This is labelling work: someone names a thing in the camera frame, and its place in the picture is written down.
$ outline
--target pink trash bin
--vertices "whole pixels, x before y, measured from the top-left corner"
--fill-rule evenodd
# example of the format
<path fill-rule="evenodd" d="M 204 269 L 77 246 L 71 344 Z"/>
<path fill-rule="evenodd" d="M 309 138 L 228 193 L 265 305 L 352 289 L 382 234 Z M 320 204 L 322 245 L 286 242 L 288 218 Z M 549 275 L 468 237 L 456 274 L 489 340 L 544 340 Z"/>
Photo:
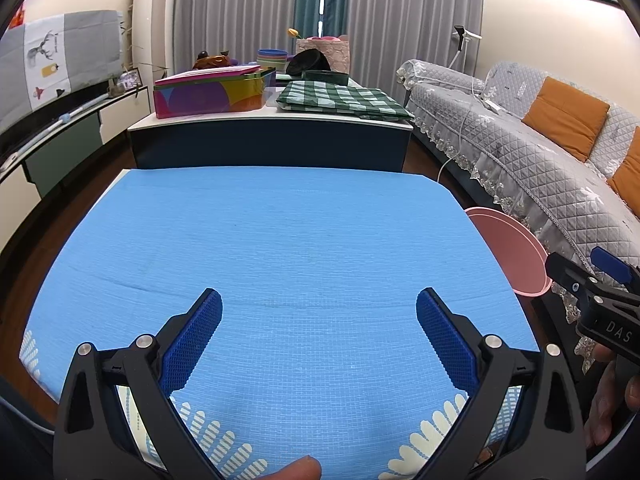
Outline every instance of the pink trash bin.
<path fill-rule="evenodd" d="M 487 207 L 471 207 L 465 212 L 516 294 L 533 298 L 549 290 L 551 278 L 545 271 L 545 248 L 524 225 Z"/>

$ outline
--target wooden floor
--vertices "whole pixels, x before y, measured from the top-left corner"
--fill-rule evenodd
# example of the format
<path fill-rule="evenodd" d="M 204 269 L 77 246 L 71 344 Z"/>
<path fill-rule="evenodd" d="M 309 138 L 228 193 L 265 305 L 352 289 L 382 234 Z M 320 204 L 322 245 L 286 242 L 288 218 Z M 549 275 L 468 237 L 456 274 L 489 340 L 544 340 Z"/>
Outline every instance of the wooden floor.
<path fill-rule="evenodd" d="M 97 160 L 73 180 L 63 183 L 56 199 L 38 216 L 12 253 L 2 272 L 0 296 L 0 375 L 5 377 L 33 407 L 50 422 L 56 418 L 57 404 L 31 379 L 18 359 L 24 328 L 31 307 L 58 252 L 84 218 L 90 207 L 122 169 L 135 168 L 135 160 L 126 138 L 117 138 L 106 146 Z M 424 146 L 411 140 L 404 163 L 405 173 L 436 179 L 440 164 Z M 462 187 L 444 171 L 441 179 L 463 208 L 475 205 Z M 521 301 L 534 333 L 543 338 L 531 319 L 532 309 Z"/>

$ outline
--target blue gripper pad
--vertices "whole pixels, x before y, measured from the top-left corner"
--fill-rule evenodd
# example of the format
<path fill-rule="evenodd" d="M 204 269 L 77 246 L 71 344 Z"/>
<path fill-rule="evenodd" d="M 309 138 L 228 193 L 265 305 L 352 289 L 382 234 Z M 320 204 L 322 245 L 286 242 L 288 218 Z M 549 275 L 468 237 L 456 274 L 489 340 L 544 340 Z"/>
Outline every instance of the blue gripper pad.
<path fill-rule="evenodd" d="M 200 306 L 164 352 L 159 384 L 167 397 L 184 388 L 222 320 L 222 298 L 215 290 L 200 299 Z"/>
<path fill-rule="evenodd" d="M 629 266 L 602 247 L 594 247 L 591 250 L 590 258 L 593 265 L 621 285 L 631 283 L 631 269 L 629 269 Z"/>
<path fill-rule="evenodd" d="M 418 295 L 415 310 L 453 385 L 473 396 L 479 387 L 476 356 L 447 315 L 447 307 L 433 289 L 427 288 Z"/>

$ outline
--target orange pillow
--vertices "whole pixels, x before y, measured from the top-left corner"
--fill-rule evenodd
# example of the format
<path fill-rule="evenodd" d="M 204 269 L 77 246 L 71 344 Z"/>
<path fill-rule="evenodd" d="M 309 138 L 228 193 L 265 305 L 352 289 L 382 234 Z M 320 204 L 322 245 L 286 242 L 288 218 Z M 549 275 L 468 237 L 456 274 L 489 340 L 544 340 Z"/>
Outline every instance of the orange pillow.
<path fill-rule="evenodd" d="M 522 120 L 580 162 L 589 158 L 610 105 L 551 77 Z"/>
<path fill-rule="evenodd" d="M 640 217 L 640 126 L 636 128 L 625 160 L 607 182 L 629 209 Z"/>

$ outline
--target blue tablecloth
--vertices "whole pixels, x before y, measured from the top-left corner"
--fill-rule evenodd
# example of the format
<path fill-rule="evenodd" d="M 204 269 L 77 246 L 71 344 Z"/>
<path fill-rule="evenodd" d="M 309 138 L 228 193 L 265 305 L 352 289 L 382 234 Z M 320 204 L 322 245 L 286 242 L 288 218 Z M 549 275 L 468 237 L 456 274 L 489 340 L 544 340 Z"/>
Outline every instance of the blue tablecloth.
<path fill-rule="evenodd" d="M 426 286 L 480 332 L 537 349 L 473 224 L 425 177 L 133 170 L 56 259 L 21 358 L 58 398 L 78 344 L 127 346 L 212 287 L 223 319 L 174 401 L 223 474 L 248 480 L 311 454 L 327 479 L 397 479 L 433 452 L 466 399 L 416 320 Z"/>

